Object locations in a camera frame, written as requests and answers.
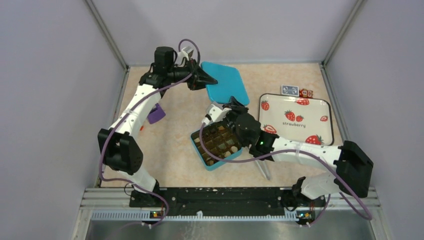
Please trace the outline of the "teal chocolate box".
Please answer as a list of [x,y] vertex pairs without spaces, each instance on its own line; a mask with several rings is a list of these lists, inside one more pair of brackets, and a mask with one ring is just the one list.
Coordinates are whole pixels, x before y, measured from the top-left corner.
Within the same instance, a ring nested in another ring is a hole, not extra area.
[[242,154],[242,147],[233,132],[221,123],[213,123],[203,128],[202,138],[197,130],[190,135],[191,143],[207,171],[213,171],[225,164],[206,153],[206,150],[218,158],[234,160]]

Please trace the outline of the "teal box lid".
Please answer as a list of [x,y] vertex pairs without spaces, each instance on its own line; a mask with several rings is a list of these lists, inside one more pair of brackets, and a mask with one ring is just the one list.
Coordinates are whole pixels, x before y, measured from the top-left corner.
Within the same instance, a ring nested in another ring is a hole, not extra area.
[[235,67],[207,61],[202,62],[200,66],[205,73],[217,80],[217,84],[206,86],[211,102],[227,104],[231,97],[234,97],[244,106],[250,103],[241,74]]

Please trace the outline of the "metal tongs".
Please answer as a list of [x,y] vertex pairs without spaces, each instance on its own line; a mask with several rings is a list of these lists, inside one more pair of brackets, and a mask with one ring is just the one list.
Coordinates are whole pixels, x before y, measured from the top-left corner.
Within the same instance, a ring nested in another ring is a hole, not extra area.
[[263,177],[270,181],[271,180],[271,174],[270,171],[268,169],[267,164],[265,163],[265,161],[263,160],[256,160],[255,161],[256,165],[258,166],[260,172],[262,173]]

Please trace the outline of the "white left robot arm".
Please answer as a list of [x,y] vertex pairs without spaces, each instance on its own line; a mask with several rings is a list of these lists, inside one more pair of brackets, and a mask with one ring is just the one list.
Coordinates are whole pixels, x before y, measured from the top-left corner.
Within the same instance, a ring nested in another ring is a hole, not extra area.
[[121,116],[98,135],[100,148],[99,176],[102,181],[105,166],[121,174],[122,182],[133,185],[142,193],[141,200],[149,207],[160,202],[155,190],[157,181],[142,166],[143,152],[137,138],[144,122],[160,102],[166,90],[194,79],[198,59],[193,59],[194,49],[186,46],[178,51],[171,47],[157,47],[150,70],[140,77],[135,94]]

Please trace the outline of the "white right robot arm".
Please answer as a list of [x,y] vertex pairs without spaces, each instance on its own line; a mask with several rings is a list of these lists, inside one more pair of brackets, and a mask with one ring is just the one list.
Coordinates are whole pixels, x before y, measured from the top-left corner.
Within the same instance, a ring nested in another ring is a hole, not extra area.
[[211,100],[203,119],[199,143],[206,147],[205,131],[225,124],[251,161],[287,162],[322,169],[323,173],[300,178],[293,186],[293,200],[307,206],[313,199],[334,193],[366,198],[373,162],[352,141],[334,144],[332,111],[311,91],[282,85],[281,94],[263,93],[258,116],[248,110],[249,97],[239,71],[230,66],[203,62]]

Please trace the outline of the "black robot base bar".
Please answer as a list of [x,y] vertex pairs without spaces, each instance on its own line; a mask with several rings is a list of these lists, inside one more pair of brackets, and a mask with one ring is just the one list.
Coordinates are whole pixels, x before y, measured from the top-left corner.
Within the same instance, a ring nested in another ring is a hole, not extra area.
[[155,195],[133,190],[131,208],[167,211],[169,217],[274,217],[300,208],[323,207],[324,196],[309,199],[285,187],[168,187]]

